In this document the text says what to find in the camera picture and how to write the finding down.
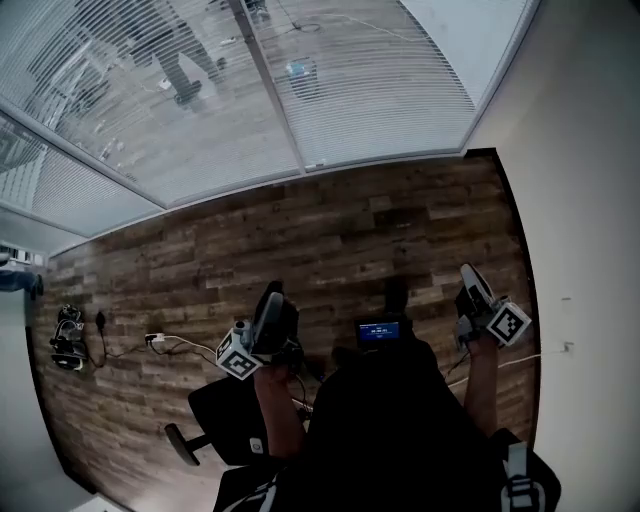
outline electrical outlet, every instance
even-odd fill
[[[145,334],[144,341],[147,345],[151,345],[152,343],[162,343],[164,341],[164,333],[157,332],[154,334]]]

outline wooden floor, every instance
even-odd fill
[[[472,262],[498,295],[530,312],[529,287],[511,211],[491,160],[475,158],[362,168],[265,187],[122,229],[54,258],[36,308],[37,371],[53,431],[75,470],[136,511],[210,511],[224,464],[211,448],[190,468],[163,433],[177,423],[201,433],[187,395],[222,373],[197,355],[151,352],[110,359],[81,374],[53,365],[49,338],[65,303],[107,317],[109,350],[143,347],[162,329],[214,347],[251,315],[266,283],[283,279],[300,310],[300,339],[326,362],[355,344],[352,319],[381,311],[386,278],[407,276],[408,313],[442,371],[454,348],[458,268]],[[533,334],[501,352],[534,353]],[[451,380],[464,377],[467,365]],[[313,390],[311,380],[307,381]],[[500,370],[499,421],[528,439],[537,404],[534,363]],[[456,388],[462,398],[464,386]]]

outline small screen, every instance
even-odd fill
[[[396,340],[398,338],[400,338],[398,322],[360,325],[360,339],[362,341]]]

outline black chair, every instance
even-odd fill
[[[199,466],[194,452],[208,444],[229,466],[247,466],[269,458],[267,431],[252,377],[212,382],[191,392],[188,400],[204,434],[186,440],[175,423],[164,428],[171,445],[187,464]]]

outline shoe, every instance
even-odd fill
[[[409,302],[409,288],[402,276],[387,279],[384,286],[384,312],[394,315],[404,314]]]
[[[202,89],[202,83],[200,83],[200,80],[196,80],[191,84],[191,91],[188,95],[181,96],[180,94],[176,94],[174,100],[180,106],[186,105],[198,95],[200,89]]]
[[[227,67],[227,59],[220,57],[216,61],[216,70],[213,73],[209,73],[209,80],[216,85],[224,82],[224,75],[222,74],[222,71],[225,67]]]

